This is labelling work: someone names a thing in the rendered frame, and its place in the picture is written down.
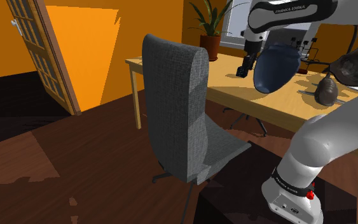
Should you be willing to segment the green plant in brown pot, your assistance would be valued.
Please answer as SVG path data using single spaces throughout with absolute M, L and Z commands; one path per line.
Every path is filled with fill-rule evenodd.
M 221 34 L 228 33 L 228 31 L 217 30 L 220 21 L 232 9 L 243 4 L 249 4 L 249 2 L 244 2 L 243 4 L 239 3 L 232 6 L 233 0 L 228 0 L 225 6 L 221 10 L 218 10 L 216 7 L 212 6 L 210 0 L 202 1 L 204 2 L 205 7 L 207 9 L 207 17 L 203 15 L 203 13 L 195 4 L 189 2 L 196 14 L 198 15 L 195 20 L 199 22 L 199 25 L 197 27 L 189 27 L 189 29 L 197 29 L 203 32 L 203 34 L 200 35 L 200 47 L 207 50 L 207 53 L 209 54 L 209 61 L 213 62 L 218 59 L 217 54 L 221 41 Z

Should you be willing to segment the grey brown oval figure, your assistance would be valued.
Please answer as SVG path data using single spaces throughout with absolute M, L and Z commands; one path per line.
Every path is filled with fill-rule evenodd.
M 317 84 L 317 89 L 314 92 L 314 99 L 317 103 L 323 106 L 332 106 L 338 96 L 338 87 L 329 74 L 327 74 Z

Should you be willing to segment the grey fabric office chair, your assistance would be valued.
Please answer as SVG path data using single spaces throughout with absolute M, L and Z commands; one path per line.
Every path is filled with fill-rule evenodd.
M 206 49 L 147 34 L 142 42 L 142 73 L 149 142 L 164 170 L 152 182 L 174 176 L 200 185 L 251 147 L 205 113 Z

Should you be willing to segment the black star chair base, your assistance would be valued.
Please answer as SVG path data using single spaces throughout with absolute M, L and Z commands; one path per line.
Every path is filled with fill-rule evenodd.
M 225 113 L 226 111 L 229 110 L 233 110 L 232 108 L 223 108 L 222 112 Z M 233 129 L 233 126 L 240 121 L 243 117 L 245 117 L 246 120 L 249 120 L 249 115 L 242 113 L 231 125 L 230 125 L 230 130 Z M 263 122 L 259 119 L 259 118 L 255 118 L 256 121 L 258 122 L 259 126 L 261 127 L 261 129 L 263 130 L 263 137 L 267 136 L 267 130 L 265 129 L 265 126 L 263 124 Z

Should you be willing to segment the dark brown desk lamp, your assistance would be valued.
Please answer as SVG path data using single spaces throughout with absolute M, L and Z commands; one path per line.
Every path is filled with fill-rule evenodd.
M 358 87 L 358 48 L 350 52 L 355 43 L 357 31 L 358 25 L 354 25 L 354 33 L 347 53 L 323 70 L 323 73 L 332 74 L 339 83 L 349 87 Z

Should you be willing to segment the dark blue vase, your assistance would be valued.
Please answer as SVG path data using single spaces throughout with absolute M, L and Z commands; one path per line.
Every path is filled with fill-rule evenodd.
M 301 54 L 297 48 L 279 43 L 268 46 L 254 67 L 255 89 L 263 94 L 277 91 L 298 72 L 300 64 Z

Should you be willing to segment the light wooden desk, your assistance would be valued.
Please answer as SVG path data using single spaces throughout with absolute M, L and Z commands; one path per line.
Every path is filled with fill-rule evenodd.
M 289 83 L 272 94 L 262 94 L 254 88 L 253 72 L 246 78 L 234 75 L 239 57 L 219 54 L 218 60 L 209 63 L 207 99 L 262 121 L 296 132 L 303 122 L 315 115 L 332 112 L 338 105 L 324 107 L 301 90 L 314 89 L 313 82 L 323 75 L 310 72 L 297 74 Z

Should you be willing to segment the wooden door with glass panes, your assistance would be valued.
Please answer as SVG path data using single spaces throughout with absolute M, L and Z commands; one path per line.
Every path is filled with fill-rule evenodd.
M 46 92 L 71 115 L 78 100 L 43 0 L 6 0 Z

